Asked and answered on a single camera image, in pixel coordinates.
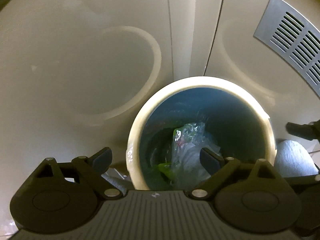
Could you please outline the blue trash bag liner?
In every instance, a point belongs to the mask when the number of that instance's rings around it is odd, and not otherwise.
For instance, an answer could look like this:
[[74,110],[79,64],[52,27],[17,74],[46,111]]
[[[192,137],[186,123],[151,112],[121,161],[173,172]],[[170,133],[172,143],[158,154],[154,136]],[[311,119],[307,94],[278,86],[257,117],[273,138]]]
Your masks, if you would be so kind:
[[140,138],[139,158],[150,190],[176,190],[159,171],[161,145],[172,131],[203,122],[222,157],[253,163],[266,154],[264,132],[252,109],[236,96],[213,88],[193,88],[164,100],[149,116]]

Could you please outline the cream round trash bin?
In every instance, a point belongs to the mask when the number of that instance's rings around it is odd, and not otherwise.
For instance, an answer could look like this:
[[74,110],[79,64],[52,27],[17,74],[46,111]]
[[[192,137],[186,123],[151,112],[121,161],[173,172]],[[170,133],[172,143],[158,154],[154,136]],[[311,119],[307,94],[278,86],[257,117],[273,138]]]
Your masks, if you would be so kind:
[[217,77],[175,81],[143,105],[131,126],[126,165],[135,189],[189,189],[209,177],[200,150],[244,163],[274,163],[269,115],[249,92]]

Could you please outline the left beige cabinet door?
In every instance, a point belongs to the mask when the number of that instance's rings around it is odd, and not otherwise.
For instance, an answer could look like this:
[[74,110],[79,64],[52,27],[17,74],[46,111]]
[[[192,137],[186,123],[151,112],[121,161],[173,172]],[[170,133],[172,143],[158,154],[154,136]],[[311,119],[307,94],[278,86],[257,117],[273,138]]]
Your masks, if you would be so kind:
[[173,80],[169,0],[1,0],[1,111],[9,124],[129,122]]

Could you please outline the right beige cabinet door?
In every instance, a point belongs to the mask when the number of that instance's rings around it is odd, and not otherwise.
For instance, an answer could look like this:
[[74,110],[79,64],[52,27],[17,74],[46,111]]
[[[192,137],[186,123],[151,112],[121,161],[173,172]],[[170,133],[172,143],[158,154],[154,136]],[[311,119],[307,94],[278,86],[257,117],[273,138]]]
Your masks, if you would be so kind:
[[[319,0],[284,0],[319,30]],[[250,92],[270,116],[276,137],[288,122],[319,120],[319,95],[277,53],[254,37],[269,0],[222,0],[206,69]]]

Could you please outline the silver ventilation grille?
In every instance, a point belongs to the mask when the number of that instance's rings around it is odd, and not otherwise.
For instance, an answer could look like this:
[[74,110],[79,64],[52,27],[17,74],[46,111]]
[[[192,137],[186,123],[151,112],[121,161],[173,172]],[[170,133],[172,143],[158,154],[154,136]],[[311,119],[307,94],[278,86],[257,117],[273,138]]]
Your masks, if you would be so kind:
[[319,95],[319,30],[284,0],[269,0],[254,32]]

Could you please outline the green snack wrapper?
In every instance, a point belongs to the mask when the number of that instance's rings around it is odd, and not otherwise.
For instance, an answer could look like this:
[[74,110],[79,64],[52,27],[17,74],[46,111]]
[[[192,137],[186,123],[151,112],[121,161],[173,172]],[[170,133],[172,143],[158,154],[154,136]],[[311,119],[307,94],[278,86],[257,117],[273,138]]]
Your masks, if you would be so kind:
[[191,143],[189,126],[184,125],[172,131],[161,145],[159,171],[168,180],[175,181],[182,167],[182,160],[187,154],[187,146]]

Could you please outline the beige cabinet door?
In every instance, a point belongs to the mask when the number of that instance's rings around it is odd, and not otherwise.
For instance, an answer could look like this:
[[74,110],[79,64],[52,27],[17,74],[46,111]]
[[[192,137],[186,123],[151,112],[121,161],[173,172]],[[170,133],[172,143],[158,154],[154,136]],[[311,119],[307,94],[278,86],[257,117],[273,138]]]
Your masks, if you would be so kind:
[[[319,30],[319,0],[284,0]],[[250,92],[270,116],[276,137],[288,122],[319,120],[319,95],[277,53],[254,37],[269,0],[222,0],[206,69]]]
[[1,0],[1,111],[9,124],[129,122],[173,80],[169,0]]

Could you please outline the clear plastic wrapper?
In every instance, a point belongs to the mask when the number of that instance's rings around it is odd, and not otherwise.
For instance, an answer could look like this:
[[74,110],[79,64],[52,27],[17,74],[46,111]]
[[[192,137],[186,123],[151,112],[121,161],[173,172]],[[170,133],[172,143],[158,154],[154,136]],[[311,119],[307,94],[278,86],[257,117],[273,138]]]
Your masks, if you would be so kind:
[[175,181],[172,181],[173,188],[177,190],[191,190],[198,183],[210,177],[210,174],[200,164],[202,148],[209,148],[221,155],[217,140],[206,131],[205,123],[193,122],[186,125],[189,126],[191,143],[187,146],[187,154],[182,160],[178,176]]

